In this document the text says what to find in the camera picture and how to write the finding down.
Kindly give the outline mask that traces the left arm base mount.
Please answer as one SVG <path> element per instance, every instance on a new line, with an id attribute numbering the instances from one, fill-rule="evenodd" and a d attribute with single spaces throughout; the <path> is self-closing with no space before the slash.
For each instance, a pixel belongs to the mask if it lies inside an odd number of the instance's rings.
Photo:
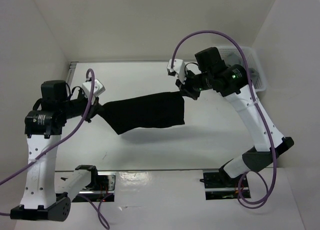
<path id="1" fill-rule="evenodd" d="M 80 195 L 84 195 L 94 203 L 100 202 L 103 198 L 105 198 L 103 200 L 104 202 L 113 202 L 115 198 L 115 188 L 116 172 L 99 171 L 96 185 L 82 189 L 72 202 L 86 202 L 86 199 L 80 197 Z"/>

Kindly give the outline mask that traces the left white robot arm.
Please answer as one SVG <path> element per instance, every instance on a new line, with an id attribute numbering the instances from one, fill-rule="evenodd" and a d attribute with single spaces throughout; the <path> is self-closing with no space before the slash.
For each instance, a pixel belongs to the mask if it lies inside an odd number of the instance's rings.
<path id="1" fill-rule="evenodd" d="M 44 82 L 42 98 L 25 118 L 28 168 L 22 200 L 10 211 L 13 220 L 63 222 L 70 213 L 72 200 L 82 189 L 93 190 L 100 183 L 95 166 L 79 165 L 55 188 L 58 146 L 75 133 L 62 138 L 63 127 L 68 119 L 78 116 L 81 122 L 90 121 L 99 103 L 98 96 L 105 91 L 98 80 L 92 79 L 82 84 L 76 99 L 71 99 L 67 88 L 63 80 Z"/>

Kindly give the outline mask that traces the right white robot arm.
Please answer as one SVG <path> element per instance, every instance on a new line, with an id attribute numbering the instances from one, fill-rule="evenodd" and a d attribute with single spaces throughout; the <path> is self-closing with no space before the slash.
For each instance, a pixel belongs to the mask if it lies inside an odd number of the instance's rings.
<path id="1" fill-rule="evenodd" d="M 294 141 L 276 128 L 256 93 L 250 92 L 253 86 L 242 65 L 226 64 L 216 47 L 198 52 L 195 58 L 199 74 L 189 70 L 181 59 L 168 64 L 168 72 L 178 75 L 176 85 L 180 93 L 197 100 L 201 91 L 216 91 L 233 106 L 253 139 L 251 149 L 220 167 L 219 182 L 229 187 L 242 174 L 259 172 L 270 165 L 273 162 L 271 146 L 279 157 L 294 145 Z"/>

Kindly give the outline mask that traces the black skirt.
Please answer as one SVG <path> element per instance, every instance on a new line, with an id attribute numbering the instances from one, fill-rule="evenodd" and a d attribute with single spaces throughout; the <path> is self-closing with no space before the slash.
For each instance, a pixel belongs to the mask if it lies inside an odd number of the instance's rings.
<path id="1" fill-rule="evenodd" d="M 108 102 L 97 111 L 121 135 L 136 128 L 168 128 L 185 124 L 185 101 L 179 92 L 163 92 Z"/>

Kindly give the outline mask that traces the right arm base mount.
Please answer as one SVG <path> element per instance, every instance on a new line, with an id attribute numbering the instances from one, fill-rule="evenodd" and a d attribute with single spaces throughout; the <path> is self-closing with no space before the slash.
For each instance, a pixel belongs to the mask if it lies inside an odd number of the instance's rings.
<path id="1" fill-rule="evenodd" d="M 203 170 L 200 182 L 204 186 L 206 200 L 237 199 L 240 176 L 229 179 L 223 177 L 218 170 Z"/>

